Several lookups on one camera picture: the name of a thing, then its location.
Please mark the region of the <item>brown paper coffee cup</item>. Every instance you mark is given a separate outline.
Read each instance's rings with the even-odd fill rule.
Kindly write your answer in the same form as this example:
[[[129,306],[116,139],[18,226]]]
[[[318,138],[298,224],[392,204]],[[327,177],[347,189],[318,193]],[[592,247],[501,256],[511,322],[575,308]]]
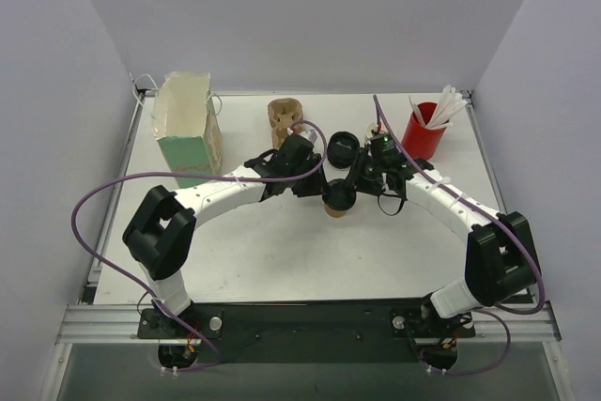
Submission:
[[[344,217],[348,213],[347,208],[334,208],[328,204],[324,205],[325,212],[334,219]]]

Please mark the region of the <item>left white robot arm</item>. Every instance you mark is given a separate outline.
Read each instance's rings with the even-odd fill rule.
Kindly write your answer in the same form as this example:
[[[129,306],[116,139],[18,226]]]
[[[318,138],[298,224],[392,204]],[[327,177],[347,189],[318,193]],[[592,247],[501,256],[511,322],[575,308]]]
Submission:
[[[123,242],[147,278],[152,297],[161,305],[159,324],[178,337],[193,324],[181,269],[193,234],[201,225],[244,205],[260,203],[291,190],[297,197],[321,194],[323,160],[301,134],[288,136],[218,180],[169,191],[148,191],[123,233]]]

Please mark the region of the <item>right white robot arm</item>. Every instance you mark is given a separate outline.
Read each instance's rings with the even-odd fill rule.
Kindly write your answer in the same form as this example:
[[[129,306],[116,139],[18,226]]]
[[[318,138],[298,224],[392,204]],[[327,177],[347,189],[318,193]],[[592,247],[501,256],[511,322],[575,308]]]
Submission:
[[[463,275],[425,298],[425,309],[448,319],[498,305],[541,282],[532,232],[523,215],[503,214],[466,196],[423,159],[410,160],[388,133],[355,152],[342,182],[345,197],[392,196],[430,213],[466,245]]]

